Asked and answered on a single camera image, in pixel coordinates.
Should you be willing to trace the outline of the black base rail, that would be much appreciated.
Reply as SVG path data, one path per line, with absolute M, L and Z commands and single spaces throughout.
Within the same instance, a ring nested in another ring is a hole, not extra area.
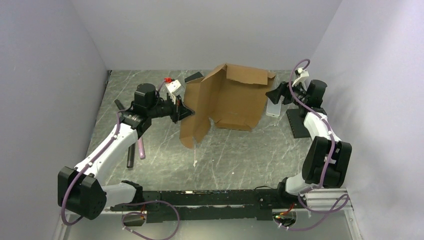
M 148 223 L 165 221 L 255 219 L 271 221 L 278 212 L 300 209 L 302 203 L 282 189 L 145 190 L 135 205 L 112 206 L 113 212 L 145 210 Z

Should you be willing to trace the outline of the small black box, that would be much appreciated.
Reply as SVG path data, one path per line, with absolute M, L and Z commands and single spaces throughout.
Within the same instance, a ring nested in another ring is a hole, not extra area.
M 203 77 L 204 77 L 204 75 L 200 71 L 197 71 L 197 72 L 187 76 L 184 79 L 184 82 L 187 84 L 190 81 L 193 81 L 193 80 L 196 80 L 196 79 L 199 79 L 199 78 L 203 78 Z

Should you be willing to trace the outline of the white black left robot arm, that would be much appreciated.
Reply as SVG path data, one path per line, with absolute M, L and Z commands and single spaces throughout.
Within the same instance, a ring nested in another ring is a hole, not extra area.
M 144 203 L 143 187 L 129 180 L 106 185 L 112 167 L 128 152 L 127 167 L 133 168 L 137 144 L 156 118 L 169 117 L 177 123 L 195 111 L 185 106 L 179 80 L 165 78 L 159 87 L 141 83 L 129 107 L 116 99 L 116 124 L 108 136 L 84 160 L 74 167 L 63 167 L 57 176 L 57 202 L 63 223 L 70 226 L 66 211 L 93 220 L 105 208 L 126 205 L 131 210 Z

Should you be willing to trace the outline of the black rectangular block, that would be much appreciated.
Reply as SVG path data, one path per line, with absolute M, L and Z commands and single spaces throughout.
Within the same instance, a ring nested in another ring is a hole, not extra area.
M 294 139 L 310 137 L 310 133 L 304 125 L 306 115 L 301 109 L 288 109 L 286 111 L 286 116 Z

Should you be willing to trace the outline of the white translucent plastic case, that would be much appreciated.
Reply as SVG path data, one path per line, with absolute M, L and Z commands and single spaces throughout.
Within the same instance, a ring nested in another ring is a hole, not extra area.
M 269 117 L 278 118 L 281 115 L 282 101 L 273 103 L 270 99 L 267 101 L 265 114 Z

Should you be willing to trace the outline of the aluminium frame rail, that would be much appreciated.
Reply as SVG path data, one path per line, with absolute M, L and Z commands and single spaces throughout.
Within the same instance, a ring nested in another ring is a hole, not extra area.
M 156 204 L 174 207 L 258 206 L 262 210 L 312 206 L 310 200 L 277 189 L 143 191 L 141 186 L 126 183 L 97 188 L 58 191 L 58 204 L 75 214 L 93 220 L 103 209 L 119 211 L 122 206 Z

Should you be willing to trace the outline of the pink pen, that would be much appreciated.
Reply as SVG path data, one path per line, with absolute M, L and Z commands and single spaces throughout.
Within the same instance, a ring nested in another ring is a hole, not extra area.
M 145 153 L 145 147 L 144 147 L 144 142 L 143 142 L 143 138 L 142 137 L 140 137 L 137 140 L 137 147 L 138 147 L 139 158 L 141 160 L 144 160 L 146 158 L 146 153 Z

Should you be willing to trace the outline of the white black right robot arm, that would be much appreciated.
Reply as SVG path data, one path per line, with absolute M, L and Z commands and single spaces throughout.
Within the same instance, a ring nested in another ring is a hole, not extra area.
M 352 145 L 342 141 L 329 126 L 327 113 L 321 107 L 326 88 L 327 84 L 317 79 L 307 89 L 301 84 L 289 87 L 283 81 L 265 94 L 273 104 L 282 101 L 284 105 L 297 105 L 286 111 L 292 135 L 295 139 L 312 140 L 301 172 L 285 178 L 282 190 L 275 194 L 276 203 L 282 208 L 289 207 L 298 194 L 318 187 L 339 188 L 344 183 Z

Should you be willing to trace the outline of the brown cardboard box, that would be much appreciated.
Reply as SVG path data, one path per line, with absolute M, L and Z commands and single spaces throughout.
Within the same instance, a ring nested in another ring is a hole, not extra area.
M 195 113 L 180 124 L 179 139 L 189 149 L 216 128 L 251 131 L 259 123 L 276 75 L 265 69 L 223 63 L 186 84 L 183 102 Z

